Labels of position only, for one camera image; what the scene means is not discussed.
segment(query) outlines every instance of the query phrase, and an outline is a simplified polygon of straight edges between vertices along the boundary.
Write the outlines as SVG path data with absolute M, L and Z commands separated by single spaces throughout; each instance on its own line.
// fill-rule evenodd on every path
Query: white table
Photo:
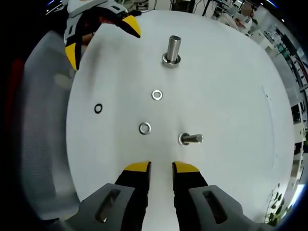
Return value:
M 287 187 L 294 149 L 290 104 L 272 61 L 250 38 L 198 15 L 151 11 L 137 20 L 141 39 L 102 25 L 74 79 L 66 136 L 79 199 L 130 163 L 151 160 L 143 230 L 178 230 L 171 163 L 180 160 L 262 221 L 271 190 Z M 161 65 L 171 35 L 182 38 L 175 69 Z M 160 101 L 151 98 L 155 89 Z M 139 133 L 141 122 L 150 134 Z M 183 132 L 205 140 L 181 146 Z

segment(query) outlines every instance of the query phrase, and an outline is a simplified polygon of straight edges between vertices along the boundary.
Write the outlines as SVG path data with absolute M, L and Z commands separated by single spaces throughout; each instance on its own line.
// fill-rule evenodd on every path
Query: red object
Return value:
M 5 96 L 4 102 L 4 131 L 5 133 L 8 132 L 10 127 L 12 115 L 13 115 L 13 103 L 15 99 L 15 95 L 22 80 L 22 76 L 24 73 L 24 62 L 21 59 L 15 59 L 12 63 L 8 84 L 7 84 L 7 91 Z

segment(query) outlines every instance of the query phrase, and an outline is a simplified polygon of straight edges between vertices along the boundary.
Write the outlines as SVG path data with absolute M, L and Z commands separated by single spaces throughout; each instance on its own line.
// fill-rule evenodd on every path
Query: black o-ring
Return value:
M 103 109 L 103 105 L 101 103 L 96 104 L 94 107 L 94 111 L 96 114 L 101 113 L 102 109 Z

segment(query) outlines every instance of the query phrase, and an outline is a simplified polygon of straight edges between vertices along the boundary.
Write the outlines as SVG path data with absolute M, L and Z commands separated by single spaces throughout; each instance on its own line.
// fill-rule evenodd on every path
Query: flat washer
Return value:
M 143 130 L 143 127 L 148 127 L 148 130 L 147 131 L 144 131 Z M 147 135 L 147 134 L 150 134 L 152 131 L 152 127 L 149 123 L 147 122 L 142 122 L 140 125 L 139 125 L 139 132 L 142 134 L 142 135 Z
M 163 97 L 163 93 L 162 93 L 160 90 L 154 90 L 154 91 L 152 92 L 152 98 L 153 98 L 154 100 L 161 100 L 162 97 Z

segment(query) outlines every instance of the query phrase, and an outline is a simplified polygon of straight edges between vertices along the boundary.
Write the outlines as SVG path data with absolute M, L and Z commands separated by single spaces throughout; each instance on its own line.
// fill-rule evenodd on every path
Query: gray cover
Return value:
M 38 216 L 54 219 L 77 212 L 77 197 L 66 154 L 66 111 L 75 72 L 63 38 L 47 33 L 32 51 L 17 96 L 13 124 L 21 133 L 20 177 Z

